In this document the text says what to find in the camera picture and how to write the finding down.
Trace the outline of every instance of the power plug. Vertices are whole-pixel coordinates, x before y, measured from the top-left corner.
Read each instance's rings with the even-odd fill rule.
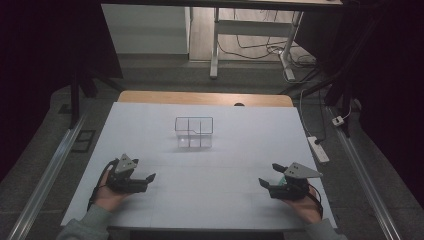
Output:
[[[340,126],[344,123],[343,118],[341,116],[333,118],[332,121],[333,121],[334,126]]]

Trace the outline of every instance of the gray carpet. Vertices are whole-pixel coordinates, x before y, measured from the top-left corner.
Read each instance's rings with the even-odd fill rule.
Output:
[[[127,89],[155,91],[194,91],[225,93],[278,94],[289,86],[283,78],[281,67],[251,65],[251,67],[222,67],[218,80],[209,79],[209,69],[203,67],[169,66],[165,63],[154,67],[124,68],[125,80],[116,80]],[[302,77],[308,70],[296,71]],[[60,221],[71,201],[79,180],[84,173],[96,141],[100,136],[112,103],[119,93],[100,81],[96,81],[99,94],[92,100],[90,111],[78,142],[68,155],[60,174],[34,222],[27,239],[54,239],[61,230]],[[52,96],[51,109],[26,151],[7,178],[0,184],[0,239],[6,239],[26,201],[35,188],[45,167],[56,151],[70,123],[69,88],[57,91]],[[305,123],[310,132],[324,137],[317,94],[302,101]],[[396,174],[384,155],[362,132],[357,109],[351,114],[350,130],[358,151],[379,189],[395,223],[404,239],[424,239],[424,212]],[[338,231],[350,240],[386,239],[375,214],[370,207],[357,180],[347,155],[333,126],[326,121],[326,140],[322,145],[331,162],[318,165],[324,173],[322,181],[330,205],[339,226]],[[114,239],[128,239],[129,232],[111,230]],[[286,239],[308,239],[302,232],[285,233]],[[276,239],[276,237],[258,239]]]

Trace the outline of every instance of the power strip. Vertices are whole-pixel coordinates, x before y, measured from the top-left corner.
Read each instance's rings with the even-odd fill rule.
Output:
[[[315,156],[318,158],[318,161],[320,163],[326,163],[329,162],[330,159],[328,159],[327,154],[325,153],[324,149],[321,147],[321,144],[316,144],[315,140],[317,140],[316,137],[308,137],[309,145],[311,146],[312,150],[314,151]]]

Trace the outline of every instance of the sleeve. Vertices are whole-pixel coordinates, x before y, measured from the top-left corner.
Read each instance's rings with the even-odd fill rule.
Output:
[[[72,219],[56,240],[106,240],[107,226],[112,213],[93,204],[81,221]]]
[[[337,234],[336,231],[334,231],[328,219],[307,225],[305,230],[313,240],[347,240],[346,236]]]

